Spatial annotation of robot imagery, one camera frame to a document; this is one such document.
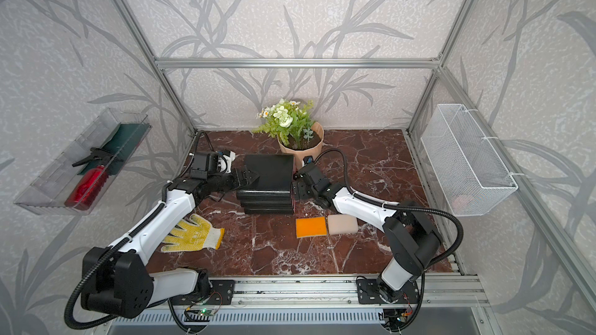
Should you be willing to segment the black mini drawer cabinet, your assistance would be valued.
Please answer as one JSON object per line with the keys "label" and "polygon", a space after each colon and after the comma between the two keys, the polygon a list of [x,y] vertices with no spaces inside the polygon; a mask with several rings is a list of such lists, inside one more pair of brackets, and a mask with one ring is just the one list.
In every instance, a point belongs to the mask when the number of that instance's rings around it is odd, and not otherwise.
{"label": "black mini drawer cabinet", "polygon": [[256,180],[236,192],[245,214],[286,214],[294,212],[291,154],[248,154],[245,165]]}

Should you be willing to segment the orange white sponge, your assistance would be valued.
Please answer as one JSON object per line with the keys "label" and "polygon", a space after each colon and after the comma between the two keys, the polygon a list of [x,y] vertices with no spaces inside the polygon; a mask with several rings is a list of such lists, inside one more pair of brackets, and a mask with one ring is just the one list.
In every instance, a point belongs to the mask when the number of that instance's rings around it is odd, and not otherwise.
{"label": "orange white sponge", "polygon": [[355,234],[359,231],[358,220],[350,215],[329,215],[327,229],[330,235]]}

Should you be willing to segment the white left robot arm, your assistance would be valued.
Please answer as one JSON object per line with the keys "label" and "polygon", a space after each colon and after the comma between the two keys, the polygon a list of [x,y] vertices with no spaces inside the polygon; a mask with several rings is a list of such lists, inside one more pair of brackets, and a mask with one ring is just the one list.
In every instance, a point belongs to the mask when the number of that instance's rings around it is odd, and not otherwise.
{"label": "white left robot arm", "polygon": [[66,302],[64,321],[87,330],[118,317],[132,319],[175,296],[209,296],[205,271],[177,268],[157,274],[147,263],[176,225],[213,193],[234,192],[259,178],[247,166],[234,167],[232,153],[193,154],[183,172],[168,181],[161,200],[143,219],[106,248],[83,259],[82,279]]}

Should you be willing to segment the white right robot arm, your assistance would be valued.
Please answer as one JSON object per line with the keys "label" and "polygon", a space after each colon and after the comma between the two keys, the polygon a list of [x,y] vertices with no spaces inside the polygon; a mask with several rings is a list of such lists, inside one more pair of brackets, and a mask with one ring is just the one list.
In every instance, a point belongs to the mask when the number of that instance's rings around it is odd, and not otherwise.
{"label": "white right robot arm", "polygon": [[[344,154],[341,155],[343,181],[333,182],[318,167],[318,161],[333,152],[342,154],[337,148],[325,150],[297,171],[294,181],[299,197],[311,199],[321,208],[355,217],[384,233],[392,260],[377,278],[378,294],[384,302],[397,302],[404,287],[414,284],[428,268],[458,250],[464,237],[463,225],[453,214],[440,209],[386,201],[356,191],[349,184],[348,162]],[[430,216],[445,218],[456,227],[456,239],[442,253],[439,248],[443,237]]]}

